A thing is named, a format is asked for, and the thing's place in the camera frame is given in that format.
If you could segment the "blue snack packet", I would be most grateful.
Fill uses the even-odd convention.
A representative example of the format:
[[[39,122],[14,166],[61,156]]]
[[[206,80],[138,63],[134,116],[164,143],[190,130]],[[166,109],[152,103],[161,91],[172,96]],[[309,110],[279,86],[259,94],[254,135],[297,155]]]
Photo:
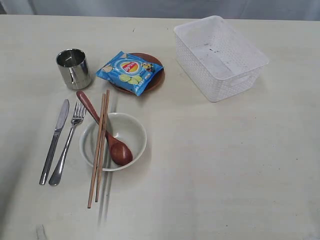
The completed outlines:
[[[96,76],[140,96],[164,67],[130,53],[119,52],[96,72]]]

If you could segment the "brown round plate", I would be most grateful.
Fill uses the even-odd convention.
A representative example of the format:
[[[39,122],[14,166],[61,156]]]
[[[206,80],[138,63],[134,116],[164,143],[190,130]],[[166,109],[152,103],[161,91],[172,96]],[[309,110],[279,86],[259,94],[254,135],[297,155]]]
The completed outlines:
[[[160,66],[162,66],[163,64],[154,56],[146,54],[146,53],[141,53],[141,52],[131,52],[131,55],[140,57],[148,62],[151,62],[153,64],[158,64]],[[163,68],[162,70],[160,70],[153,78],[152,80],[149,82],[149,84],[146,86],[145,90],[143,91],[143,94],[146,94],[148,92],[151,92],[153,90],[155,90],[157,87],[161,86],[162,83],[165,80],[165,69]],[[113,84],[112,82],[110,82],[110,84],[118,91],[122,92],[122,93],[126,93],[129,95],[134,95],[134,93],[118,87],[117,85]]]

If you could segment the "silver table knife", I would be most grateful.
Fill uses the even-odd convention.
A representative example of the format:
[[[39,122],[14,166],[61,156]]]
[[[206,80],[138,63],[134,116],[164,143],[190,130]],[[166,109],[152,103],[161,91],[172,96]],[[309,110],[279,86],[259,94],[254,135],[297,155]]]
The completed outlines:
[[[53,158],[54,158],[54,154],[55,154],[55,151],[56,151],[57,143],[58,143],[60,134],[62,132],[62,129],[63,129],[64,125],[65,125],[67,116],[69,114],[69,107],[70,107],[69,100],[65,99],[63,101],[63,105],[61,107],[61,110],[60,110],[60,113],[59,113],[59,116],[58,116],[58,120],[57,120],[57,123],[56,123],[56,126],[55,126],[55,130],[54,130],[54,133],[53,133],[53,137],[52,137],[52,140],[51,140],[51,143],[50,143],[50,147],[49,147],[49,150],[48,150],[45,162],[44,162],[44,166],[43,166],[43,169],[42,169],[42,173],[41,173],[41,176],[40,176],[39,184],[42,185],[42,186],[46,183],[46,181],[48,179],[48,175],[49,175],[50,168],[51,168],[51,165],[52,165],[52,161],[53,161]]]

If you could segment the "silver fork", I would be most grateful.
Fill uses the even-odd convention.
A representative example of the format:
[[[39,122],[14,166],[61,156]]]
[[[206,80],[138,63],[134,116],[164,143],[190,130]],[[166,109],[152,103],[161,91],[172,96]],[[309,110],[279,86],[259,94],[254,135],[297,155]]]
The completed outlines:
[[[57,186],[61,181],[64,165],[66,162],[68,150],[71,145],[73,135],[75,133],[76,127],[84,121],[85,115],[86,115],[86,108],[78,100],[75,104],[73,115],[72,115],[72,118],[70,121],[71,128],[70,128],[67,140],[65,142],[65,145],[64,145],[64,148],[63,148],[62,153],[60,155],[60,158],[57,162],[57,165],[56,165],[56,167],[55,167],[55,169],[49,179],[50,186]]]

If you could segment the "white ceramic bowl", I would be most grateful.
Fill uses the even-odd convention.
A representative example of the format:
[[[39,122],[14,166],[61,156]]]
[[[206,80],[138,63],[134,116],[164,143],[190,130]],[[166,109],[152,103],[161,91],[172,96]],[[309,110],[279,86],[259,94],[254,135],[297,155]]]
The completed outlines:
[[[108,114],[108,127],[112,135],[124,142],[132,152],[133,160],[126,165],[116,164],[109,156],[103,163],[102,170],[115,172],[134,164],[143,154],[147,145],[147,133],[144,126],[133,116],[126,113],[111,112]],[[81,134],[79,151],[85,162],[92,167],[96,151],[98,124],[92,121]]]

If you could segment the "brown wooden spoon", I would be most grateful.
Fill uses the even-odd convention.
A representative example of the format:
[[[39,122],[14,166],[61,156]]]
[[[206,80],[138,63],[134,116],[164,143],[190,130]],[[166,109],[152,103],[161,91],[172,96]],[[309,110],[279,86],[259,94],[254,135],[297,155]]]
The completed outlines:
[[[82,90],[78,90],[76,95],[94,120],[99,123],[100,117],[86,94]],[[125,143],[117,140],[107,130],[104,131],[104,135],[108,143],[110,157],[117,165],[124,166],[133,161],[132,152]]]

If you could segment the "white backdrop curtain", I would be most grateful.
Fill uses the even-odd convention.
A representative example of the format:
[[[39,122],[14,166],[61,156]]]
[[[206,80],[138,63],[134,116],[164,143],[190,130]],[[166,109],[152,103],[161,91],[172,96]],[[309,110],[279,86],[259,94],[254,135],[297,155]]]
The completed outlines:
[[[9,15],[202,19],[320,19],[318,0],[2,0]]]

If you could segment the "white perforated plastic basket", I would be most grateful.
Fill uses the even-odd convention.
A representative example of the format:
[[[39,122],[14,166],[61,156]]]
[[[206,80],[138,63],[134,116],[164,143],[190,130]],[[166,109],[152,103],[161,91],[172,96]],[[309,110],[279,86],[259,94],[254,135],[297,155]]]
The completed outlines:
[[[177,62],[212,103],[249,90],[269,63],[220,16],[181,24],[173,31]]]

